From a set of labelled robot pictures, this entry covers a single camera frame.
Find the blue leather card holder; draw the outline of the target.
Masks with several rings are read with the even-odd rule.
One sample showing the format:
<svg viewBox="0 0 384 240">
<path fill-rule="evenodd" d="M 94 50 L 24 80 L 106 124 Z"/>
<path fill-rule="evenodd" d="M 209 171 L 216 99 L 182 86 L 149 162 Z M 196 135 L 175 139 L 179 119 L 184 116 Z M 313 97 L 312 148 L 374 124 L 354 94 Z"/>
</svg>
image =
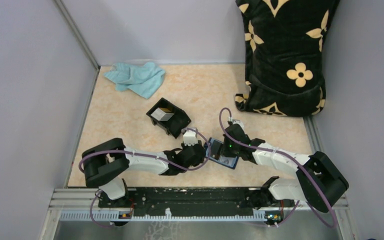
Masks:
<svg viewBox="0 0 384 240">
<path fill-rule="evenodd" d="M 239 157 L 233 153 L 233 144 L 227 141 L 228 145 L 218 139 L 210 137 L 209 145 L 204 144 L 206 154 L 209 154 L 209 159 L 219 165 L 234 170 L 237 166 Z"/>
</svg>

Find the black plastic card box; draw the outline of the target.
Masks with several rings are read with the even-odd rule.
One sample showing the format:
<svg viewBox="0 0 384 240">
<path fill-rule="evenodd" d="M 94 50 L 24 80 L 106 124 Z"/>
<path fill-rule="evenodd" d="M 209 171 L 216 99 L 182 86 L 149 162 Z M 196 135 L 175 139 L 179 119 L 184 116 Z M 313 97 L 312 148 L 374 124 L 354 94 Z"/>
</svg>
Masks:
<svg viewBox="0 0 384 240">
<path fill-rule="evenodd" d="M 192 120 L 187 113 L 165 98 L 160 98 L 146 113 L 154 126 L 162 128 L 175 139 Z"/>
</svg>

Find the grey credit card stack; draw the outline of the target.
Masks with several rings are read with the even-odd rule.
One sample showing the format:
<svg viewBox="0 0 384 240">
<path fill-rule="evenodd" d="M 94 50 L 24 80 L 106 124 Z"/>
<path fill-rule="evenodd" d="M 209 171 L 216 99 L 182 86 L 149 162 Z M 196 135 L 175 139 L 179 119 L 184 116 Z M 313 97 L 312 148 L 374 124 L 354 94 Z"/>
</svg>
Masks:
<svg viewBox="0 0 384 240">
<path fill-rule="evenodd" d="M 160 122 L 166 122 L 168 121 L 172 116 L 174 115 L 174 113 L 168 109 L 168 108 L 164 108 L 164 107 L 157 107 L 152 113 L 151 113 L 151 117 L 154 118 L 156 121 L 160 121 Z"/>
</svg>

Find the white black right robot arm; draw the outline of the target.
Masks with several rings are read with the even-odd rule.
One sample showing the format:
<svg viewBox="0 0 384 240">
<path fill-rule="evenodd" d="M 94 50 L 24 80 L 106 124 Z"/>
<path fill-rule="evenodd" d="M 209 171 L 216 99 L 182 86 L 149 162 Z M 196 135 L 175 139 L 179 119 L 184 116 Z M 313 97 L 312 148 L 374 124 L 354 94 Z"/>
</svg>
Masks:
<svg viewBox="0 0 384 240">
<path fill-rule="evenodd" d="M 280 200 L 296 200 L 328 213 L 349 189 L 346 178 L 324 152 L 293 153 L 259 138 L 250 139 L 238 123 L 231 122 L 223 132 L 222 156 L 240 157 L 292 176 L 272 177 L 264 184 L 261 199 L 267 206 L 275 206 Z"/>
</svg>

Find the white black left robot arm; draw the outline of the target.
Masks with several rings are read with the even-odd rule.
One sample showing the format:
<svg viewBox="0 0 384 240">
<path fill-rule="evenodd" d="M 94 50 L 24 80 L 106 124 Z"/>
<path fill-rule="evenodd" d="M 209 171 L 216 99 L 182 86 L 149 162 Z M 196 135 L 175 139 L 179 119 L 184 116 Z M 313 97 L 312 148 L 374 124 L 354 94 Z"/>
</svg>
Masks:
<svg viewBox="0 0 384 240">
<path fill-rule="evenodd" d="M 83 152 L 78 167 L 88 188 L 98 188 L 116 206 L 124 207 L 129 203 L 130 193 L 126 182 L 119 178 L 123 172 L 176 176 L 198 170 L 205 163 L 205 157 L 201 142 L 148 152 L 126 146 L 121 138 L 113 138 Z"/>
</svg>

